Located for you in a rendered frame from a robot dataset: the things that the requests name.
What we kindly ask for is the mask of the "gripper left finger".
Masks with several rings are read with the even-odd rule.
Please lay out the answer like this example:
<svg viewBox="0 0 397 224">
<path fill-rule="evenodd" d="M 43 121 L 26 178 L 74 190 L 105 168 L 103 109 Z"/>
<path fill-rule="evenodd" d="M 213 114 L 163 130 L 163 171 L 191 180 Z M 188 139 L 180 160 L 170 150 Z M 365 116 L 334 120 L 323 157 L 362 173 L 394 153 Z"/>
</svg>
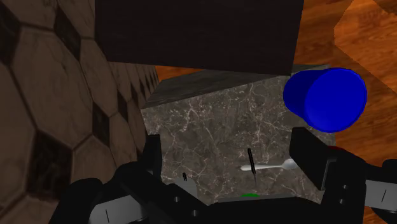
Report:
<svg viewBox="0 0 397 224">
<path fill-rule="evenodd" d="M 103 183 L 72 182 L 48 224 L 209 224 L 207 206 L 177 184 L 160 177 L 160 137 L 150 135 L 136 162 L 119 166 Z"/>
</svg>

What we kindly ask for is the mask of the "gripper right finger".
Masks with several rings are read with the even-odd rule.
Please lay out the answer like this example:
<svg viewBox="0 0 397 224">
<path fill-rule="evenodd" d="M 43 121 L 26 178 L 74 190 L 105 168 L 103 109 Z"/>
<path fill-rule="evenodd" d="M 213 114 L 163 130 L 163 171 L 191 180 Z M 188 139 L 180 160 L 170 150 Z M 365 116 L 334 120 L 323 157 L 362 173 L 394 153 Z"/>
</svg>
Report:
<svg viewBox="0 0 397 224">
<path fill-rule="evenodd" d="M 292 129 L 289 155 L 324 192 L 324 224 L 363 224 L 365 207 L 387 224 L 397 224 L 397 159 L 370 165 L 343 148 L 326 145 L 304 127 Z"/>
</svg>

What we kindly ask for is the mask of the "silver spoon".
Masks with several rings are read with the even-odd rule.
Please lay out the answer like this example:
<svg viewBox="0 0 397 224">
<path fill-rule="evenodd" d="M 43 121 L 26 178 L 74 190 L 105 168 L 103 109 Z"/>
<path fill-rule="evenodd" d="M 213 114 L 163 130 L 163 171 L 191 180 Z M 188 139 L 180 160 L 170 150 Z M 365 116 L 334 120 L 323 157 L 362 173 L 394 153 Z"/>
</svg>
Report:
<svg viewBox="0 0 397 224">
<path fill-rule="evenodd" d="M 289 159 L 286 159 L 281 165 L 256 164 L 253 167 L 255 168 L 256 171 L 262 170 L 262 169 L 275 169 L 275 168 L 291 170 L 291 169 L 296 169 L 298 167 L 298 165 L 292 158 L 289 158 Z"/>
</svg>

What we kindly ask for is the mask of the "blue cup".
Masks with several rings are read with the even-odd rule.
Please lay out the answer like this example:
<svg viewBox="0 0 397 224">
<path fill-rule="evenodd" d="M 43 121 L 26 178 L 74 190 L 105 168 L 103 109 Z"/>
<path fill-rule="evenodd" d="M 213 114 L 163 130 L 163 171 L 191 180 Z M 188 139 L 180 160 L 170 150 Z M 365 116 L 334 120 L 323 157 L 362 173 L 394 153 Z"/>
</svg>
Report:
<svg viewBox="0 0 397 224">
<path fill-rule="evenodd" d="M 365 110 L 367 95 L 366 84 L 358 73 L 331 67 L 294 74 L 284 86 L 283 101 L 309 126 L 336 133 L 359 119 Z"/>
</svg>

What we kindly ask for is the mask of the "black pen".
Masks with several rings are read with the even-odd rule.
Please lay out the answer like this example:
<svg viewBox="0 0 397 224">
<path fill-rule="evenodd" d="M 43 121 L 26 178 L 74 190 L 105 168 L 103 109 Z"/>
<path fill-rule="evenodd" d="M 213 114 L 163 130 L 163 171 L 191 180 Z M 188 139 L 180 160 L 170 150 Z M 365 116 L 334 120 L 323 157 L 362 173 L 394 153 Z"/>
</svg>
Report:
<svg viewBox="0 0 397 224">
<path fill-rule="evenodd" d="M 251 167 L 251 172 L 253 173 L 253 177 L 254 177 L 255 186 L 257 186 L 256 169 L 255 169 L 255 166 L 254 166 L 254 160 L 253 160 L 253 154 L 252 154 L 251 148 L 247 149 L 247 153 L 248 153 L 248 157 L 249 157 L 249 163 L 250 163 L 250 167 Z"/>
</svg>

